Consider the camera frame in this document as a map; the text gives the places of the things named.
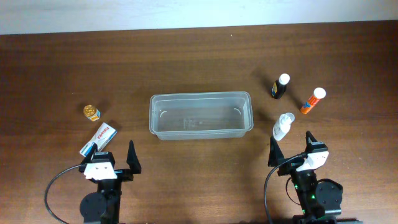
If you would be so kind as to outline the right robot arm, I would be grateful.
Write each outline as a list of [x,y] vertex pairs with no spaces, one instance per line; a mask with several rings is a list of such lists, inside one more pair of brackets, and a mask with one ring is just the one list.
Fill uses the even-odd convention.
[[270,137],[268,166],[272,170],[264,182],[264,208],[269,223],[272,223],[267,206],[267,186],[271,175],[289,175],[298,197],[301,215],[292,217],[298,224],[350,224],[361,223],[360,220],[337,219],[341,215],[343,186],[331,179],[317,179],[315,170],[326,163],[329,156],[328,147],[314,138],[310,131],[305,133],[306,148],[303,152],[290,158],[284,157],[277,140]]

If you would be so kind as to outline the dark bottle white cap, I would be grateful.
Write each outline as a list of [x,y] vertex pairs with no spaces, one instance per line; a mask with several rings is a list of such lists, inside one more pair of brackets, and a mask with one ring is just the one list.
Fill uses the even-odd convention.
[[274,99],[280,99],[287,89],[287,84],[290,81],[290,75],[287,73],[283,73],[280,77],[274,82],[272,86],[271,95]]

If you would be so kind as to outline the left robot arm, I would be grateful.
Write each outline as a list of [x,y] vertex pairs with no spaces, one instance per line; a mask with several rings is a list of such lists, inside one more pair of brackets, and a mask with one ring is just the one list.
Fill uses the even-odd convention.
[[111,152],[100,152],[94,144],[81,162],[79,171],[85,178],[96,184],[97,190],[86,195],[80,203],[84,223],[118,223],[122,183],[132,182],[135,174],[142,172],[134,142],[129,142],[127,169],[115,169]]

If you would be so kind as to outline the white Panadol medicine box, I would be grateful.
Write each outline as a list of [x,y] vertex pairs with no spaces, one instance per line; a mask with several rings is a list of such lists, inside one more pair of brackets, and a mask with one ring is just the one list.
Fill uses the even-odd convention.
[[98,152],[101,152],[116,134],[117,131],[113,127],[103,123],[93,137],[81,148],[80,154],[86,157],[95,144]]

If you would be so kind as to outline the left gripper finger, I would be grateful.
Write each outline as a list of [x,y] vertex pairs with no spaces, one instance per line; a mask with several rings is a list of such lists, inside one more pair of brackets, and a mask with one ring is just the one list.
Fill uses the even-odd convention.
[[93,154],[96,152],[98,152],[98,147],[97,144],[93,142],[90,146],[85,148],[83,153],[85,158],[82,160],[81,164],[84,165],[89,163],[92,160]]
[[141,164],[138,160],[133,140],[130,140],[126,163],[133,174],[140,174],[142,172]]

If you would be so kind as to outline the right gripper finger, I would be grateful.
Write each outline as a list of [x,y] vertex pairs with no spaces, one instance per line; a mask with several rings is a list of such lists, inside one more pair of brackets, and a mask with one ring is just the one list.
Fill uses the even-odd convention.
[[276,167],[282,164],[285,161],[285,157],[275,140],[274,136],[270,137],[270,151],[269,151],[269,159],[268,159],[268,166],[269,167]]
[[318,144],[318,141],[315,139],[313,134],[310,131],[306,131],[305,133],[305,139],[307,146],[314,146]]

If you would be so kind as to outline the orange tube white cap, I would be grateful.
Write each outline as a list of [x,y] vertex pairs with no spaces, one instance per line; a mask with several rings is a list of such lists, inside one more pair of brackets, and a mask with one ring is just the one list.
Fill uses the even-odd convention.
[[326,97],[326,90],[318,87],[314,89],[312,96],[303,104],[300,109],[302,114],[307,114],[322,99]]

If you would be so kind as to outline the white spray bottle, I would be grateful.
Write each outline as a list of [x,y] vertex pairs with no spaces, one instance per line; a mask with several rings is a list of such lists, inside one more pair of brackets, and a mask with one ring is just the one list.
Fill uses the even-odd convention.
[[272,129],[272,135],[276,141],[280,141],[290,131],[291,124],[294,122],[293,113],[284,113],[279,116]]

